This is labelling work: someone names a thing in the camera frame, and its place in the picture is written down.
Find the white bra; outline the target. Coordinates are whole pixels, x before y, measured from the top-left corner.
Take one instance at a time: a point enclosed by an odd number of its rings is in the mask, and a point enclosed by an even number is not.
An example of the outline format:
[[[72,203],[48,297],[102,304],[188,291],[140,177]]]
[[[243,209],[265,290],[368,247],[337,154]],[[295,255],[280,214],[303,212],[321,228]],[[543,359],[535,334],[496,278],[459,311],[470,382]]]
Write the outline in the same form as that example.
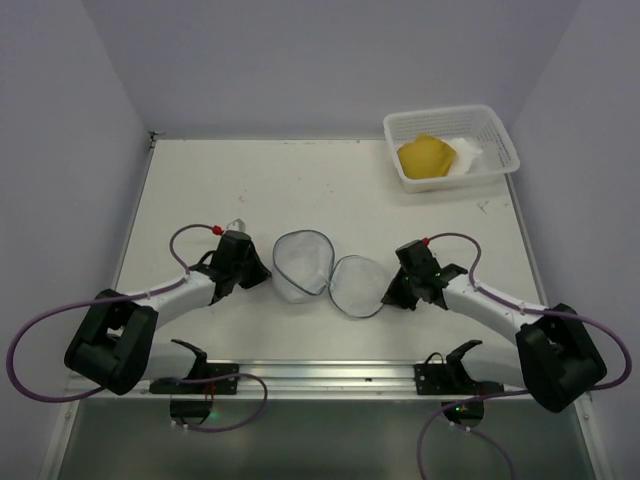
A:
[[[455,152],[454,159],[447,173],[448,176],[469,174],[483,155],[483,150],[479,144],[473,140],[457,137],[447,140],[446,143]]]

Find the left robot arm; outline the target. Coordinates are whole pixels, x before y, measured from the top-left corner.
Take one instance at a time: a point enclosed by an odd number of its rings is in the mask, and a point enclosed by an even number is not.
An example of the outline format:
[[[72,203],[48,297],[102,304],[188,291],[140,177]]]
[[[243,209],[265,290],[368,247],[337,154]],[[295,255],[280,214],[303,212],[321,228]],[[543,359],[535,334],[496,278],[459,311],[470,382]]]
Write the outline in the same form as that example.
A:
[[[183,340],[158,342],[156,331],[219,302],[237,286],[247,290],[270,277],[251,237],[227,230],[217,248],[175,283],[131,295],[100,292],[72,338],[64,364],[116,395],[143,380],[201,383],[207,377],[207,354]]]

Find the white mesh laundry bag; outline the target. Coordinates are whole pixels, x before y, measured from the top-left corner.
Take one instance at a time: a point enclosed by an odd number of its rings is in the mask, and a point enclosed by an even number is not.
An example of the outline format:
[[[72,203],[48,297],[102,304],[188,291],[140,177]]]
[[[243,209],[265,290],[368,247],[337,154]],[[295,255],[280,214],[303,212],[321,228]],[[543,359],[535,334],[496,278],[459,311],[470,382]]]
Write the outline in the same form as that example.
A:
[[[360,255],[339,258],[330,238],[311,229],[278,238],[272,264],[274,288],[287,302],[307,303],[327,295],[340,312],[355,319],[378,314],[391,282],[376,261]]]

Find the yellow bra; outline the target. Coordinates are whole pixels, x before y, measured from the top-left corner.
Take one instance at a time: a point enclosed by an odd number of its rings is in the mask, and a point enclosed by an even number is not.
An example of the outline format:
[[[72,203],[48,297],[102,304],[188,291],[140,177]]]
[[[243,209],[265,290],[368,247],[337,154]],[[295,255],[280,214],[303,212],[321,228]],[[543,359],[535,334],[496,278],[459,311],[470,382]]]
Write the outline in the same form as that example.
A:
[[[413,142],[397,150],[404,174],[412,180],[447,176],[455,152],[439,138],[419,133]]]

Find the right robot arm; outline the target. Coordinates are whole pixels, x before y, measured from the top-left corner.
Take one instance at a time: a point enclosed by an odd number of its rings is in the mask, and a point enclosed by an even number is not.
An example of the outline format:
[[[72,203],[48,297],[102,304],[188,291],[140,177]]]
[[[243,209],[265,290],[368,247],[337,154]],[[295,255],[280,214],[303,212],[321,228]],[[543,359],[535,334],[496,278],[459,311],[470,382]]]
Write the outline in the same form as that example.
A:
[[[399,270],[382,299],[413,310],[419,302],[468,317],[510,342],[484,348],[472,340],[446,358],[455,378],[519,387],[546,410],[558,413],[607,374],[607,367],[574,309],[520,302],[481,286],[470,271],[441,266],[426,239],[396,251]]]

